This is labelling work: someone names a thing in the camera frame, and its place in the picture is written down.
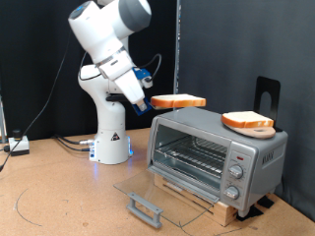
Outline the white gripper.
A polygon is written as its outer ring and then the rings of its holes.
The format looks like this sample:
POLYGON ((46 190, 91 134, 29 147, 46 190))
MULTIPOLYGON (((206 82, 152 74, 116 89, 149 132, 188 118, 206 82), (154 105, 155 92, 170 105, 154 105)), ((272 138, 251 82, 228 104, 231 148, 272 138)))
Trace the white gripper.
POLYGON ((97 64, 102 75, 114 82, 132 104, 137 104, 141 111, 148 106, 144 101, 145 94, 133 72, 132 60, 124 48, 97 64))

